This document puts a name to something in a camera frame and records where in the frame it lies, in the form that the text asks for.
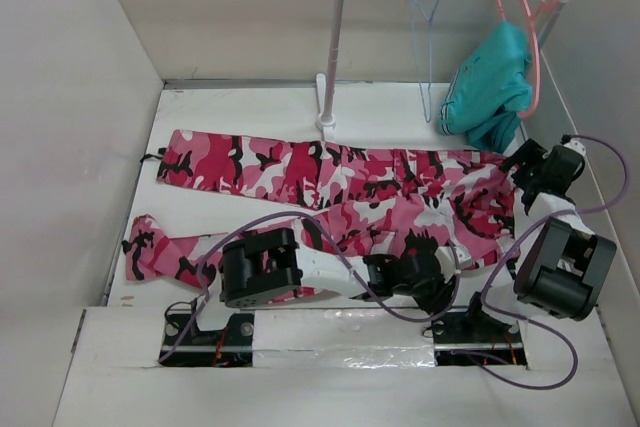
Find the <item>folded teal fabric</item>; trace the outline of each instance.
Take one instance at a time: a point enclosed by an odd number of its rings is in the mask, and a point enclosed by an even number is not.
[[[522,30],[502,21],[462,63],[440,106],[442,134],[466,132],[477,149],[506,150],[520,125],[517,112],[527,110],[533,95],[525,79],[527,43]]]

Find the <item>purple cable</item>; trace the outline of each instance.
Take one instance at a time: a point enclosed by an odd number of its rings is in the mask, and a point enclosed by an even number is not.
[[[259,225],[259,224],[262,224],[264,222],[268,222],[270,220],[279,219],[281,217],[297,217],[297,218],[306,219],[309,222],[311,222],[320,231],[320,233],[325,236],[325,238],[327,239],[327,242],[329,242],[329,245],[336,252],[336,255],[338,256],[338,258],[340,259],[342,264],[347,268],[347,270],[349,272],[351,272],[351,275],[353,275],[353,277],[356,279],[356,281],[358,281],[358,283],[360,285],[362,285],[362,288],[371,296],[371,299],[375,303],[377,303],[385,312],[391,314],[392,316],[394,316],[394,317],[396,317],[396,318],[398,318],[400,320],[404,320],[406,322],[414,322],[414,323],[422,324],[422,323],[433,322],[435,320],[438,320],[443,315],[445,315],[451,309],[451,307],[453,307],[453,302],[454,302],[454,300],[456,298],[456,295],[458,294],[458,289],[460,287],[460,279],[459,278],[455,279],[455,284],[454,284],[454,287],[453,287],[453,294],[451,295],[451,300],[449,301],[449,304],[441,312],[438,312],[437,314],[434,314],[434,315],[432,315],[430,317],[423,318],[423,319],[415,319],[413,317],[408,317],[406,315],[402,315],[402,314],[396,312],[395,310],[391,309],[389,306],[387,306],[384,303],[384,301],[378,296],[378,294],[376,294],[371,289],[371,287],[369,287],[369,284],[367,283],[367,281],[365,281],[360,276],[360,274],[358,274],[355,270],[353,270],[353,266],[349,262],[349,259],[344,255],[342,250],[340,250],[340,248],[338,247],[338,244],[336,244],[336,242],[331,238],[331,234],[329,234],[329,232],[327,232],[327,230],[322,226],[322,224],[320,222],[318,222],[311,215],[305,214],[304,212],[296,212],[296,211],[278,212],[278,213],[275,213],[275,214],[265,215],[264,217],[260,217],[259,219],[253,220],[253,221],[249,222],[248,224],[245,224],[242,227],[239,227],[238,229],[234,230],[233,232],[231,232],[230,234],[225,236],[218,243],[216,243],[216,245],[211,247],[211,249],[200,258],[200,261],[198,262],[198,266],[196,268],[196,276],[198,278],[198,282],[200,282],[200,286],[202,287],[202,291],[204,293],[205,300],[204,300],[204,302],[201,302],[200,305],[198,305],[196,310],[193,312],[193,314],[191,314],[191,317],[189,317],[189,320],[187,321],[187,324],[184,326],[184,328],[180,332],[180,335],[178,335],[178,338],[176,339],[176,341],[171,346],[171,349],[169,349],[169,351],[166,354],[164,354],[162,357],[160,357],[160,359],[158,359],[158,362],[162,363],[165,360],[167,360],[169,357],[171,357],[171,355],[173,355],[173,353],[176,351],[176,349],[180,346],[180,344],[184,340],[184,337],[187,335],[187,332],[189,332],[189,329],[191,329],[191,326],[195,322],[196,318],[200,315],[200,313],[204,310],[204,307],[207,305],[207,301],[209,300],[209,297],[210,297],[209,296],[209,287],[206,284],[206,280],[204,278],[202,270],[203,270],[207,260],[209,260],[209,257],[211,257],[218,250],[220,250],[225,244],[227,244],[227,243],[231,242],[232,240],[234,240],[238,235],[246,232],[249,229],[252,229],[253,227],[255,227],[255,226]],[[453,253],[453,261],[454,261],[454,263],[456,265],[456,270],[459,271],[460,270],[460,264],[458,262],[457,251],[456,251],[456,249],[455,249],[455,247],[453,245],[449,245],[449,248],[451,249],[451,251]]]
[[[596,143],[601,144],[601,145],[607,147],[608,149],[610,149],[614,154],[616,154],[618,159],[620,159],[620,163],[622,164],[622,170],[623,170],[623,173],[624,173],[624,182],[622,184],[622,188],[620,189],[620,192],[618,193],[618,195],[616,195],[609,202],[605,202],[604,205],[597,206],[597,207],[592,207],[590,209],[578,210],[577,213],[578,214],[583,214],[583,215],[584,214],[593,214],[593,213],[596,213],[596,212],[602,212],[604,210],[607,210],[607,209],[613,207],[618,202],[620,202],[620,200],[622,200],[622,198],[627,194],[627,191],[629,190],[629,185],[631,183],[631,176],[630,176],[629,164],[627,163],[627,160],[625,159],[624,155],[622,155],[622,152],[620,152],[616,147],[614,147],[613,145],[609,144],[608,142],[606,142],[604,140],[600,140],[600,139],[597,139],[595,137],[591,137],[591,136],[588,136],[588,135],[571,135],[571,137],[572,138],[578,138],[578,139],[590,140],[590,141],[596,142]],[[568,384],[571,381],[571,379],[573,379],[573,377],[576,375],[576,372],[578,371],[578,353],[576,352],[576,349],[573,346],[573,344],[571,343],[571,341],[564,334],[562,334],[562,332],[559,332],[558,330],[556,330],[556,329],[554,329],[552,327],[549,327],[548,325],[545,325],[545,324],[543,324],[541,322],[538,322],[537,320],[528,319],[524,315],[516,314],[514,312],[509,312],[509,311],[500,309],[498,307],[495,307],[495,306],[489,304],[487,302],[487,293],[489,292],[489,289],[491,289],[491,284],[493,284],[493,281],[498,276],[498,273],[500,272],[500,269],[502,269],[505,266],[505,264],[507,263],[507,261],[514,256],[514,254],[516,253],[516,251],[518,250],[518,248],[520,247],[522,242],[524,242],[527,237],[529,237],[533,232],[535,232],[536,229],[538,229],[538,227],[543,225],[549,218],[556,217],[556,216],[562,216],[562,215],[570,215],[570,214],[573,214],[573,213],[574,213],[574,211],[570,210],[570,209],[559,210],[557,212],[553,212],[552,214],[549,214],[549,215],[539,219],[537,222],[535,222],[533,225],[531,225],[513,243],[511,248],[500,258],[500,260],[496,264],[495,268],[491,272],[491,275],[489,275],[489,278],[487,279],[487,282],[485,283],[484,287],[482,288],[480,300],[482,301],[482,304],[486,308],[488,308],[490,310],[493,310],[494,312],[497,312],[499,314],[507,315],[509,317],[513,317],[514,319],[517,319],[517,320],[528,321],[531,325],[535,325],[536,327],[540,327],[541,329],[544,329],[547,332],[550,332],[551,334],[557,336],[565,344],[567,344],[567,347],[569,347],[569,351],[571,352],[571,357],[572,357],[572,361],[573,361],[573,363],[571,365],[571,370],[569,371],[569,373],[567,374],[567,376],[564,379],[560,380],[559,382],[556,382],[555,384],[550,384],[550,385],[537,386],[537,385],[521,384],[519,382],[514,382],[513,380],[510,380],[510,379],[508,379],[506,377],[503,377],[502,375],[493,372],[491,369],[488,369],[483,365],[478,365],[479,367],[481,367],[484,371],[486,371],[490,375],[492,375],[495,378],[497,378],[497,379],[499,379],[499,380],[501,380],[503,382],[506,382],[507,384],[512,385],[514,387],[520,387],[522,389],[528,389],[528,390],[553,390],[553,389],[557,389],[559,387],[562,387],[562,386]],[[476,355],[476,356],[478,354],[478,352],[471,351],[471,350],[470,351],[456,350],[456,351],[453,351],[452,353],[466,354],[466,355]]]

